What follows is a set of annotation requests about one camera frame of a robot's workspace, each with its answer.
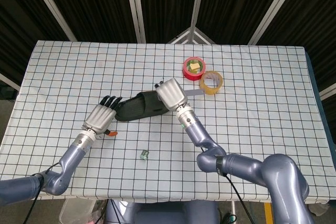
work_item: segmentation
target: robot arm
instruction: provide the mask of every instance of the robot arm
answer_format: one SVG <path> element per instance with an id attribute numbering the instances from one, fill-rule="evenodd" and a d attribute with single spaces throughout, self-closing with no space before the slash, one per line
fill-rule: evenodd
<path id="1" fill-rule="evenodd" d="M 107 130 L 115 116 L 115 108 L 121 98 L 104 97 L 85 120 L 83 130 L 59 160 L 62 167 L 61 173 L 45 170 L 33 176 L 1 180 L 0 181 L 0 206 L 29 200 L 34 198 L 41 187 L 52 195 L 63 194 L 69 186 L 75 169 L 96 140 L 96 135 L 109 134 Z"/>
<path id="2" fill-rule="evenodd" d="M 178 82 L 171 79 L 160 84 L 156 91 L 162 102 L 169 110 L 176 111 L 177 119 L 195 146 L 207 149 L 197 156 L 202 171 L 231 174 L 267 187 L 278 224 L 314 223 L 304 205 L 309 193 L 308 184 L 290 157 L 274 154 L 261 162 L 238 154 L 226 154 L 198 120 Z"/>

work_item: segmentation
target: yellow tape roll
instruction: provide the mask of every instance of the yellow tape roll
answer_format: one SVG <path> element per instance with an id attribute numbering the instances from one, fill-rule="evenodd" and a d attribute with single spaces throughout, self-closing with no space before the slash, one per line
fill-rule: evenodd
<path id="1" fill-rule="evenodd" d="M 204 82 L 204 79 L 206 78 L 213 79 L 216 82 L 217 87 L 215 88 L 208 87 Z M 223 77 L 218 72 L 207 71 L 202 75 L 199 87 L 203 89 L 206 94 L 215 94 L 219 91 L 222 85 L 223 85 Z"/>

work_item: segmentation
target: tape roll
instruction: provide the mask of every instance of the tape roll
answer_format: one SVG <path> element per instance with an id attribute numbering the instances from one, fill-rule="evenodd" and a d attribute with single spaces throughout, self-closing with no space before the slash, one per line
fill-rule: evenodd
<path id="1" fill-rule="evenodd" d="M 204 82 L 205 79 L 213 79 L 216 82 L 217 87 L 215 88 L 208 87 Z M 215 94 L 219 91 L 222 85 L 223 85 L 223 77 L 218 72 L 207 71 L 202 75 L 199 87 L 203 89 L 206 94 Z"/>
<path id="2" fill-rule="evenodd" d="M 190 69 L 190 64 L 198 63 L 200 66 L 200 71 L 198 73 L 192 73 Z M 183 75 L 189 80 L 197 81 L 199 80 L 205 72 L 205 62 L 199 57 L 190 57 L 183 64 Z"/>

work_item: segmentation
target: table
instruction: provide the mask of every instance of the table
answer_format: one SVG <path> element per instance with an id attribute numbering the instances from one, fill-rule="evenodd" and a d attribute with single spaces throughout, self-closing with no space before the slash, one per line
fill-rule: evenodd
<path id="1" fill-rule="evenodd" d="M 308 181 L 307 202 L 336 199 L 330 133 L 302 47 L 39 41 L 31 56 L 0 149 L 1 179 L 28 176 L 57 162 L 105 95 L 128 99 L 171 77 L 186 90 L 197 89 L 198 82 L 183 78 L 182 64 L 198 56 L 206 70 L 224 77 L 216 95 L 190 98 L 213 139 L 228 153 L 259 160 L 287 154 Z M 199 170 L 195 160 L 201 150 L 172 112 L 113 121 L 109 128 L 118 135 L 97 139 L 67 191 L 41 199 L 237 200 L 225 178 Z M 140 159 L 142 150 L 149 150 L 148 161 Z M 270 201 L 266 188 L 232 181 L 244 200 Z"/>

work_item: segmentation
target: black slipper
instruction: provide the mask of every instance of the black slipper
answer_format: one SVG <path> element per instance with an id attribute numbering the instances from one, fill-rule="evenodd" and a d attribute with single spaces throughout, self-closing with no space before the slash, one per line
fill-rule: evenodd
<path id="1" fill-rule="evenodd" d="M 120 102 L 115 108 L 118 121 L 127 122 L 149 116 L 162 115 L 169 110 L 158 99 L 158 93 L 154 91 L 140 92 L 129 100 Z"/>

